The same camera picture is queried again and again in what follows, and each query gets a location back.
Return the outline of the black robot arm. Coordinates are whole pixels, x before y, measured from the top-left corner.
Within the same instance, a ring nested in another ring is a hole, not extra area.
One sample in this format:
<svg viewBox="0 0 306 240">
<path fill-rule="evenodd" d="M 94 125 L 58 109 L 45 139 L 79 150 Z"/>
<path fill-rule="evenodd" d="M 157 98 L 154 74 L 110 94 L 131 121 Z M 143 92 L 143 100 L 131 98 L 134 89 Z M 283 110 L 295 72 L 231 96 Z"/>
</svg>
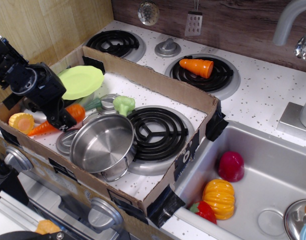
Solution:
<svg viewBox="0 0 306 240">
<path fill-rule="evenodd" d="M 58 130 L 64 132 L 77 123 L 65 109 L 62 96 L 66 88 L 60 78 L 43 62 L 30 64 L 1 35 L 0 86 L 29 99 Z"/>
</svg>

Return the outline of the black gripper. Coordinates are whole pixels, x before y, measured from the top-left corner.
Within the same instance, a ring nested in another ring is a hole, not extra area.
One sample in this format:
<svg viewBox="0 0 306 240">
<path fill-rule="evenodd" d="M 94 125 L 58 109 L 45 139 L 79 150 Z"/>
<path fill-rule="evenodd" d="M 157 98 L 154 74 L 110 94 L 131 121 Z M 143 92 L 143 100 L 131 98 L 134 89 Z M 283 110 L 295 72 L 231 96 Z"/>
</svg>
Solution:
<svg viewBox="0 0 306 240">
<path fill-rule="evenodd" d="M 45 63 L 29 64 L 16 71 L 11 91 L 36 104 L 55 129 L 65 132 L 77 124 L 75 118 L 64 109 L 62 96 L 66 88 Z"/>
</svg>

